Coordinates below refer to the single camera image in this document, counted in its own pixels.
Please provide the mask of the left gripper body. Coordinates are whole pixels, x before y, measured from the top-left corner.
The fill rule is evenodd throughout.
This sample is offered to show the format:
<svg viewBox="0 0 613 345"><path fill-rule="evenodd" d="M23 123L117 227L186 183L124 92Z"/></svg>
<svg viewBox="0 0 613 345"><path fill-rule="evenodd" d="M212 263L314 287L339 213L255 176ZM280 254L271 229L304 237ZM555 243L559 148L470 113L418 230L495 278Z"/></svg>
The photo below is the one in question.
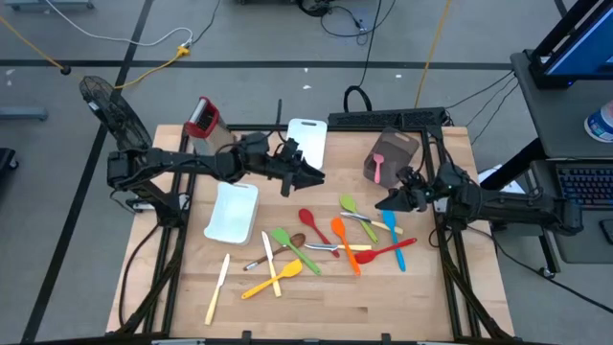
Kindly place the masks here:
<svg viewBox="0 0 613 345"><path fill-rule="evenodd" d="M284 162L281 160L274 159L267 166L266 173L267 179L278 179L282 181L281 185L281 195L284 197L289 197L292 182L299 178L302 178L298 175L298 167L300 165L298 162Z"/></svg>

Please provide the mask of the grey equipment cart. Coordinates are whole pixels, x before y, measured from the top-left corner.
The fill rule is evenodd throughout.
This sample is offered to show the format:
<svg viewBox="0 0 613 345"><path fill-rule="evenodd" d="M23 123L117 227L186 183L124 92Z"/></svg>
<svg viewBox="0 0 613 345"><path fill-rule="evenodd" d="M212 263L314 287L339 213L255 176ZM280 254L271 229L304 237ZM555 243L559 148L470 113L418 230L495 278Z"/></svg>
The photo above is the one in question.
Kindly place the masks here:
<svg viewBox="0 0 613 345"><path fill-rule="evenodd" d="M580 80L567 89L540 89L529 71L525 53L511 55L511 64L530 111L537 138L484 182L488 190L501 190L527 173L530 187L561 196L555 163L613 163L613 144L598 142L583 127L587 116L613 99L613 80ZM567 264L613 264L613 245L599 227L613 219L613 209L581 207L584 230L573 237L556 235L559 257Z"/></svg>

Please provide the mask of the orange silicone spatula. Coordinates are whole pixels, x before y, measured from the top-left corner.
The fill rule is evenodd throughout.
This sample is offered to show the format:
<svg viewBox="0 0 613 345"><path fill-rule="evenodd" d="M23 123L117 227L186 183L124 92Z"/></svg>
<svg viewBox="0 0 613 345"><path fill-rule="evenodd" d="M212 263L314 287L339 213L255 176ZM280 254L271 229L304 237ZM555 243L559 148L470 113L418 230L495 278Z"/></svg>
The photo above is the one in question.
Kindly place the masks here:
<svg viewBox="0 0 613 345"><path fill-rule="evenodd" d="M344 225L342 219L341 218L333 218L331 220L331 222L330 222L330 226L331 226L332 232L336 236L338 236L340 238L341 242L343 243L345 251L347 253L347 256L348 256L349 262L350 262L350 264L352 266L352 270L353 270L354 274L356 276L360 276L361 275L361 270L360 270L359 264L357 263L354 255L352 253L350 245L349 245L349 243L347 241L346 228L345 228L345 225Z"/></svg>

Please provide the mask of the white plastic bin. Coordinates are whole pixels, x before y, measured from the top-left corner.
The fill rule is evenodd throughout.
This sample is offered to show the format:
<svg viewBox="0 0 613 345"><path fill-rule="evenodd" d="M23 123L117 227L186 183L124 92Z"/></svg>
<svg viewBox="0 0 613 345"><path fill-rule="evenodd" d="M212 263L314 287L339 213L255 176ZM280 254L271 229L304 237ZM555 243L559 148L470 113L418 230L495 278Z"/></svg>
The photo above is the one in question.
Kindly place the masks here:
<svg viewBox="0 0 613 345"><path fill-rule="evenodd" d="M287 136L299 144L306 162L318 170L324 165L327 132L326 122L309 119L291 119L287 127Z"/></svg>
<svg viewBox="0 0 613 345"><path fill-rule="evenodd" d="M214 209L203 235L234 245L250 242L259 207L259 189L251 184L219 182Z"/></svg>

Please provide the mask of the yellow silicone spatula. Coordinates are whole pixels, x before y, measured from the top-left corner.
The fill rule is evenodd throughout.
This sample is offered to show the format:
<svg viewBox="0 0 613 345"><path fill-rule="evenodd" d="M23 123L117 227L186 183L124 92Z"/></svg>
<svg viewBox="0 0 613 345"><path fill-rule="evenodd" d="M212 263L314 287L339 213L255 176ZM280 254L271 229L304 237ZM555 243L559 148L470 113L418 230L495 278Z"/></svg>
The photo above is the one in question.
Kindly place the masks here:
<svg viewBox="0 0 613 345"><path fill-rule="evenodd" d="M282 296L281 293L281 286L279 281L282 278L291 278L294 277L296 275L298 275L301 271L303 270L303 264L302 262L297 259L294 260L292 262L290 262L289 264L286 264L283 269L281 270L280 273L274 273L267 281L252 287L250 289L248 289L247 291L243 292L241 295L242 299L249 299L253 296L255 296L256 294L260 293L261 291L263 291L264 289L268 288L269 286L273 287L273 293L274 295L279 298Z"/></svg>

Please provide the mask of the green silicone spatula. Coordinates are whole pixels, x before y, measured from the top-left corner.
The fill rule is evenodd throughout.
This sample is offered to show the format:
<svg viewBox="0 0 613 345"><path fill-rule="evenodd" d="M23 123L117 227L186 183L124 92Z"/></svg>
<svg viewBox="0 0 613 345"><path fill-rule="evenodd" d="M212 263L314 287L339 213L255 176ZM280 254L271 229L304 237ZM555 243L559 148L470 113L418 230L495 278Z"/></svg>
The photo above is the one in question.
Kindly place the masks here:
<svg viewBox="0 0 613 345"><path fill-rule="evenodd" d="M272 230L271 236L279 244L286 245L287 247L289 247L313 273L318 276L322 275L322 270L320 269L320 267L309 257L307 257L296 245L293 244L290 236L285 230L283 230L283 228L276 228L275 230Z"/></svg>

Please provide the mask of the cream-handled table knife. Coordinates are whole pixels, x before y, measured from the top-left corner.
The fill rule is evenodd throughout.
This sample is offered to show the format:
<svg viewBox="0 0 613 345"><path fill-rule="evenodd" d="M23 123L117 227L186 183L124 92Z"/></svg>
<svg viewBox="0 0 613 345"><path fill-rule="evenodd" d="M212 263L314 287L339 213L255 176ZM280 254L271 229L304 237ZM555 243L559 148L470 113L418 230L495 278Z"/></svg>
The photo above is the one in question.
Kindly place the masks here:
<svg viewBox="0 0 613 345"><path fill-rule="evenodd" d="M341 212L340 213L341 216L349 218L349 219L355 219L355 220L361 220L364 221L366 223L370 223L371 225L381 228L381 229L385 229L388 231L392 231L385 223L383 222L379 222L379 221L375 221L375 220L371 220L370 218L367 218L365 216L356 214L356 213L351 213L351 212ZM394 230L395 233L402 235L404 233L404 230L398 226L395 226Z"/></svg>
<svg viewBox="0 0 613 345"><path fill-rule="evenodd" d="M307 243L305 244L306 248L314 249L314 250L325 250L325 251L336 251L336 250L346 250L349 248L351 251L363 252L367 250L372 250L373 248L367 244L350 244L349 246L345 246L344 244L325 244L325 243Z"/></svg>
<svg viewBox="0 0 613 345"><path fill-rule="evenodd" d="M230 264L230 254L227 253L224 257L224 260L222 262L222 266L219 272L219 276L216 282L216 288L214 290L213 296L211 298L209 307L207 309L207 313L205 315L205 325L206 326L210 326L213 322L214 319L214 315L215 315L215 311L216 311L216 304L218 301L218 296L221 290L221 287L224 284L225 281L225 277L229 268L229 264Z"/></svg>
<svg viewBox="0 0 613 345"><path fill-rule="evenodd" d="M276 270L273 264L273 253L272 253L272 248L270 245L270 240L265 231L261 231L261 237L262 237L262 242L264 245L266 259L267 259L268 266L269 266L270 276L271 278L275 278L277 277L277 274L276 274ZM277 298L282 297L282 291L281 291L279 281L273 282L272 286L273 286L275 296Z"/></svg>

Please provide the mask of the green silicone spoon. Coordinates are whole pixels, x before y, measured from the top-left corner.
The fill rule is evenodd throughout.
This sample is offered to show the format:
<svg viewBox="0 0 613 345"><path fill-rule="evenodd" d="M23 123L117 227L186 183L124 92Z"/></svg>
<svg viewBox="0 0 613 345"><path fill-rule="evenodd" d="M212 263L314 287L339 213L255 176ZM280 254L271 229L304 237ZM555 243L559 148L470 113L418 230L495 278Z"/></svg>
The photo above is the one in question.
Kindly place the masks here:
<svg viewBox="0 0 613 345"><path fill-rule="evenodd" d="M371 241L374 243L379 243L378 237L369 225L369 222L366 221L364 217L357 214L357 206L353 197L351 195L341 195L339 198L339 202L341 207L344 209L342 215L344 217L359 221Z"/></svg>

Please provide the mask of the grey translucent plastic bin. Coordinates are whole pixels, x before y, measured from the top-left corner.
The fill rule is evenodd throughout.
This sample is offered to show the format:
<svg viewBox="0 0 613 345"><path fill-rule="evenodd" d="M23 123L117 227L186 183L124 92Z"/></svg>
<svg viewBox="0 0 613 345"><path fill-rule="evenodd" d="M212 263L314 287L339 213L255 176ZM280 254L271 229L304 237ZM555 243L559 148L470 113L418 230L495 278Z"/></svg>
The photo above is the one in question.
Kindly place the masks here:
<svg viewBox="0 0 613 345"><path fill-rule="evenodd" d="M409 166L419 147L420 142L413 137L391 127L385 127L364 160L363 176L374 182L373 154L380 153L384 156L384 162L381 167L380 183L377 185L386 189L394 188L399 182L397 172Z"/></svg>

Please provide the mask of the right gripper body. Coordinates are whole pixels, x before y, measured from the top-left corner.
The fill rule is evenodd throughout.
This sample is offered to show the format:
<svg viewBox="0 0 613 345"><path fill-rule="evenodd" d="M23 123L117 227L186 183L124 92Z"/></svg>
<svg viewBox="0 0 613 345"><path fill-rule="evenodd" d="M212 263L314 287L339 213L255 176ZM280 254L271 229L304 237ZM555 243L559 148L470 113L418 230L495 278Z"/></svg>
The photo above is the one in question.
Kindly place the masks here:
<svg viewBox="0 0 613 345"><path fill-rule="evenodd" d="M436 192L431 186L412 187L408 190L408 201L413 210L423 213L435 200Z"/></svg>

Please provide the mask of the black keyboard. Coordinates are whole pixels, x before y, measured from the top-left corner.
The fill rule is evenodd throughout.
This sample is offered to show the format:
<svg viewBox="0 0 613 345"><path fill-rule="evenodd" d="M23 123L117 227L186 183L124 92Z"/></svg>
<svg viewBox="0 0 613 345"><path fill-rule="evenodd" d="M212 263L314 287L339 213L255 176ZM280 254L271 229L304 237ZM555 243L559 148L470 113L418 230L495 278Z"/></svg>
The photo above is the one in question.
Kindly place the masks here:
<svg viewBox="0 0 613 345"><path fill-rule="evenodd" d="M555 163L563 198L584 209L613 209L613 163Z"/></svg>

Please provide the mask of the red silicone spatula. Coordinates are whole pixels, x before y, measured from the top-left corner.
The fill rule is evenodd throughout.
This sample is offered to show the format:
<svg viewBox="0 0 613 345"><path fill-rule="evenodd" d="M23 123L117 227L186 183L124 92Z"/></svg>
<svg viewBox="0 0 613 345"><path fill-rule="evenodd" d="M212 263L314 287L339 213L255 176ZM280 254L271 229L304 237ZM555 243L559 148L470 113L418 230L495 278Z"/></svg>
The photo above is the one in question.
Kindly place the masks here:
<svg viewBox="0 0 613 345"><path fill-rule="evenodd" d="M382 254L382 253L385 253L385 252L389 252L389 251L392 251L392 250L396 250L396 249L400 249L402 247L414 244L417 241L418 240L416 238L410 238L410 239L401 241L399 243L395 243L393 245L390 245L388 247L385 247L385 248L382 248L382 249L379 249L379 250L366 250L366 251L363 251L363 252L358 252L354 257L355 257L355 260L359 264L364 265L364 264L367 264L367 263L371 262L379 254Z"/></svg>

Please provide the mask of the computer monitor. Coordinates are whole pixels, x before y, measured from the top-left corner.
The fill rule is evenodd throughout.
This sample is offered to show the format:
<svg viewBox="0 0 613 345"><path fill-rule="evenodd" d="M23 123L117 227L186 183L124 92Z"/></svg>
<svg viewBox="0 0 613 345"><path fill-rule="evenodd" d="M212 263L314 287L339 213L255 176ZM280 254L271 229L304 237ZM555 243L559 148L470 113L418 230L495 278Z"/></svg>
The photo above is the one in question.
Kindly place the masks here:
<svg viewBox="0 0 613 345"><path fill-rule="evenodd" d="M613 81L613 0L577 0L525 54L540 89L564 89L576 81Z"/></svg>

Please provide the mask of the black perforated metal box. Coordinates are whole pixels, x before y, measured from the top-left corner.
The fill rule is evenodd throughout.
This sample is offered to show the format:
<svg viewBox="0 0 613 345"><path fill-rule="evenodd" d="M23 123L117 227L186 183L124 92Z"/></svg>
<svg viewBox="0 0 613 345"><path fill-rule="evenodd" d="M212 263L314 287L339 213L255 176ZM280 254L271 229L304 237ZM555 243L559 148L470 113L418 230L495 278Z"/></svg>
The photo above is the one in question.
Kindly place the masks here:
<svg viewBox="0 0 613 345"><path fill-rule="evenodd" d="M362 112L330 113L328 124L333 127L385 128L407 130L410 127L440 127L449 116L443 107L388 109Z"/></svg>

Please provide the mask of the grey table foot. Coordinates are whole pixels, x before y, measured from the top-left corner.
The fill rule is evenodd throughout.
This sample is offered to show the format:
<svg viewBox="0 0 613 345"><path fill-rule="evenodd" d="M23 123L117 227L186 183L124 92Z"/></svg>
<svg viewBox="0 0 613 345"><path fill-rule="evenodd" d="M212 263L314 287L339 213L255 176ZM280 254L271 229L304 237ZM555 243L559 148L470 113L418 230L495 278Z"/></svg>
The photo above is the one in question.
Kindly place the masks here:
<svg viewBox="0 0 613 345"><path fill-rule="evenodd" d="M16 12L25 9L26 7L51 8L51 6L58 9L60 7L75 6L83 6L89 10L95 9L95 5L92 0L0 0L0 2L3 5L12 8Z"/></svg>
<svg viewBox="0 0 613 345"><path fill-rule="evenodd" d="M0 120L39 120L49 117L44 107L0 106Z"/></svg>

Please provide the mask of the white wipes canister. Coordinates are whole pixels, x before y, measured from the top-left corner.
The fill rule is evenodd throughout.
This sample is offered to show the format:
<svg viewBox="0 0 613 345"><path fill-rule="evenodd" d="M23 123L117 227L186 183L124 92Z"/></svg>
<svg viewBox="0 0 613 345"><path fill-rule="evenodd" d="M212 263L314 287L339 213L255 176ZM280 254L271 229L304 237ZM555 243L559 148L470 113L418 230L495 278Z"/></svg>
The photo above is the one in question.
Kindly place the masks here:
<svg viewBox="0 0 613 345"><path fill-rule="evenodd" d="M589 115L584 121L584 129L594 140L613 144L613 100Z"/></svg>

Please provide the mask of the black caster base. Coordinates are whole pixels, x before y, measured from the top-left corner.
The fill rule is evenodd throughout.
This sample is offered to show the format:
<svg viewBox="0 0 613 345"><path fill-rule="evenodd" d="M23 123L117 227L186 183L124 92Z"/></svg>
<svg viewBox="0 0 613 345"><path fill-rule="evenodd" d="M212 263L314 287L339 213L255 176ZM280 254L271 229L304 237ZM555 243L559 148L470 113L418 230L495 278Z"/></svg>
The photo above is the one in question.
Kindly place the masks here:
<svg viewBox="0 0 613 345"><path fill-rule="evenodd" d="M19 167L15 155L14 149L0 148L0 173L16 170Z"/></svg>

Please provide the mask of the white paper sheet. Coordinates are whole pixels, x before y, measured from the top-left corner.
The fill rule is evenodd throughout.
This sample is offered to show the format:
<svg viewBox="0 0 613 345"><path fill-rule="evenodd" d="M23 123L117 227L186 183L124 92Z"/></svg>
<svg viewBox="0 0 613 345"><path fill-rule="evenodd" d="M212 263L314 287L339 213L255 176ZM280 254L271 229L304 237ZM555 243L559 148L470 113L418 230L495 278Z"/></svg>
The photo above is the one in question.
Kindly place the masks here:
<svg viewBox="0 0 613 345"><path fill-rule="evenodd" d="M498 164L492 168L479 172L478 181L484 182L488 177L490 177L493 173L497 172L501 167L502 165ZM505 193L522 194L522 195L525 194L525 190L520 186L520 184L516 180L513 180L508 185L506 185L502 189L502 191Z"/></svg>

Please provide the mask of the red silicone spoon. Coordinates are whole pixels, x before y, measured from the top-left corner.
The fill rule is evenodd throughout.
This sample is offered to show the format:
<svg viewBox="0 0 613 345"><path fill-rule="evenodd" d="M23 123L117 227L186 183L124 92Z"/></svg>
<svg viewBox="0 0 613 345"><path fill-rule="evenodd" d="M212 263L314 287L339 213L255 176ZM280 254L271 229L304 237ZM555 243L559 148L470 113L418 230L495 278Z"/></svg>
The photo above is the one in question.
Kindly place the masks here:
<svg viewBox="0 0 613 345"><path fill-rule="evenodd" d="M315 233L319 236L320 240L323 244L330 244L328 238L322 233L322 231L317 227L314 219L314 215L306 208L302 208L298 211L298 216L300 221L311 227Z"/></svg>

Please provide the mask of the blue silicone spatula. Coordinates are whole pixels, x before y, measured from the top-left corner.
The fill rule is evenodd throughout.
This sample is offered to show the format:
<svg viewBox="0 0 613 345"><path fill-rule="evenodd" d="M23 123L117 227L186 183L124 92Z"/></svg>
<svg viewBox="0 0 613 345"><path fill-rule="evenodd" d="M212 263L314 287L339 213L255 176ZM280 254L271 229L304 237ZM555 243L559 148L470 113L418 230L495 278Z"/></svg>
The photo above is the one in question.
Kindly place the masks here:
<svg viewBox="0 0 613 345"><path fill-rule="evenodd" d="M390 229L390 232L392 234L393 244L398 244L398 238L397 238L397 233L396 233L397 222L396 222L396 217L394 215L394 212L389 211L389 210L382 210L381 215L382 215L384 223ZM405 272L406 265L405 265L404 257L403 257L403 254L401 253L401 250L398 247L396 247L394 251L397 257L397 263L398 263L399 269L402 272Z"/></svg>

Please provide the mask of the black floor fan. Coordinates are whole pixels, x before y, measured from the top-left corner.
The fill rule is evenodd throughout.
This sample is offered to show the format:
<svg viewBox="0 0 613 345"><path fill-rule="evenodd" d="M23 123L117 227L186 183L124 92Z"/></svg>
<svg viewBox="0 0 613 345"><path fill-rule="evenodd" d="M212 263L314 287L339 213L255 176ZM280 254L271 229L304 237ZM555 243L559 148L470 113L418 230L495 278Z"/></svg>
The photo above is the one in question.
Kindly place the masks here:
<svg viewBox="0 0 613 345"><path fill-rule="evenodd" d="M118 150L147 150L152 140L119 90L98 76L85 76L79 91L92 113L115 138Z"/></svg>

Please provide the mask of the brown wooden spoon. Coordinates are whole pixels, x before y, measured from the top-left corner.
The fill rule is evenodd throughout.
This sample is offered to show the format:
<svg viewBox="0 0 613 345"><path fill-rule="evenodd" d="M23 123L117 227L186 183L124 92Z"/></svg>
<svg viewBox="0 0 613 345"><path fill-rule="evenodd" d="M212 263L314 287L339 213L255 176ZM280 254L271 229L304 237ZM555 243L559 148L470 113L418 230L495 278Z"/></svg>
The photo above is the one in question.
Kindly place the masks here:
<svg viewBox="0 0 613 345"><path fill-rule="evenodd" d="M292 243L292 244L294 244L294 245L295 245L295 246L297 246L297 247L300 247L300 246L302 246L302 245L305 243L305 241L306 241L306 235L305 235L305 234L303 234L303 233L298 233L298 234L293 235L293 236L290 238L290 240L291 240L291 243ZM278 254L280 254L280 253L282 253L282 252L289 251L289 250L290 250L290 248L289 248L287 245L284 245L284 244L283 244L282 246L280 246L279 248L277 248L276 250L274 250L274 251L272 252L272 254L273 254L273 256L276 256L276 255L278 255ZM267 257L266 257L266 256L262 256L262 257L260 257L259 259L255 260L254 262L252 262L252 263L250 263L250 264L247 264L247 265L246 265L246 266L243 268L243 270L244 270L244 271L251 270L251 269L255 268L257 265L259 265L259 264L261 264L261 263L265 262L266 260L267 260Z"/></svg>

